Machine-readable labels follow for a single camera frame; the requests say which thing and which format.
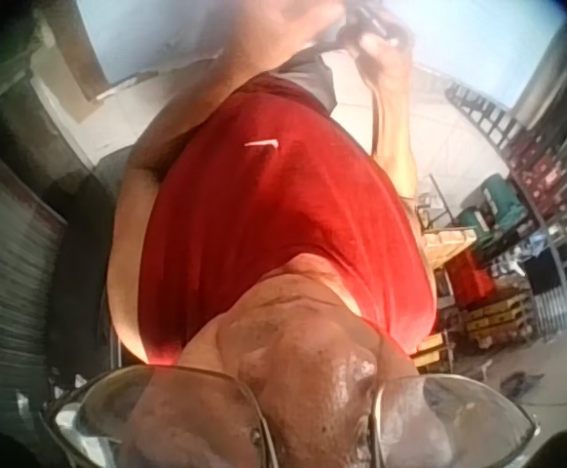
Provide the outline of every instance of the eyeglasses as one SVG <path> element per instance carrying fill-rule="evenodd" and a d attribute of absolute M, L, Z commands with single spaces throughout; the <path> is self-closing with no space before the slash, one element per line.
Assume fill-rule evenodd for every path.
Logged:
<path fill-rule="evenodd" d="M 249 389 L 207 370 L 116 370 L 61 396 L 43 420 L 56 442 L 88 467 L 280 466 Z M 537 432 L 521 407 L 479 382 L 403 377 L 377 387 L 367 466 L 506 466 Z"/>

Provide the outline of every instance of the red shirt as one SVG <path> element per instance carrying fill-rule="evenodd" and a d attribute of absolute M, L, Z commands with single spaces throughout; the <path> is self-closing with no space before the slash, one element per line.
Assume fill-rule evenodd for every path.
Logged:
<path fill-rule="evenodd" d="M 299 254 L 327 259 L 362 316 L 405 351 L 430 332 L 431 285 L 392 183 L 313 97 L 261 78 L 212 114 L 161 186 L 138 292 L 149 362 L 174 362 Z"/>

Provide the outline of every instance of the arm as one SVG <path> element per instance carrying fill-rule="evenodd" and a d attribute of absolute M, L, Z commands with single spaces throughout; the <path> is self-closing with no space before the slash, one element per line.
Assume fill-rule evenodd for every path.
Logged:
<path fill-rule="evenodd" d="M 138 331 L 140 259 L 167 171 L 193 131 L 228 96 L 253 76 L 286 62 L 343 13 L 341 0 L 238 1 L 228 46 L 209 77 L 175 97 L 134 146 L 117 202 L 107 290 L 115 330 L 141 360 L 146 361 Z"/>
<path fill-rule="evenodd" d="M 174 97 L 134 146 L 117 201 L 107 289 L 115 330 L 141 360 L 146 357 L 138 334 L 138 275 L 147 222 L 160 183 L 192 131 L 250 77 L 238 67 L 217 63 L 205 82 Z"/>
<path fill-rule="evenodd" d="M 398 195 L 416 196 L 418 170 L 409 143 L 408 95 L 382 95 L 373 100 L 372 158 L 386 172 Z"/>
<path fill-rule="evenodd" d="M 387 12 L 382 16 L 385 22 L 398 23 Z M 401 198 L 435 297 L 435 275 L 424 252 L 425 241 L 415 213 L 418 174 L 409 142 L 411 50 L 400 51 L 371 33 L 359 34 L 354 26 L 345 30 L 342 38 L 356 58 L 361 78 L 372 92 L 371 157 L 388 175 Z"/>

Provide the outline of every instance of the mobile phone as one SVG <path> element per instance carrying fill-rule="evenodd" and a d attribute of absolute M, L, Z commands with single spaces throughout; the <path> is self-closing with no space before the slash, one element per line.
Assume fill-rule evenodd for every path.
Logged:
<path fill-rule="evenodd" d="M 407 32 L 400 25 L 383 20 L 378 13 L 379 8 L 374 5 L 363 4 L 355 7 L 351 14 L 355 15 L 363 30 L 382 37 L 392 47 L 401 51 L 406 50 L 409 47 Z"/>

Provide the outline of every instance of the cable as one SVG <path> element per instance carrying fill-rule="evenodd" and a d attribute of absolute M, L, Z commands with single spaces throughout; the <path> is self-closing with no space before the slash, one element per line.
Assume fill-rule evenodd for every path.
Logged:
<path fill-rule="evenodd" d="M 567 407 L 567 402 L 561 403 L 534 403 L 534 402 L 520 402 L 523 407 Z"/>

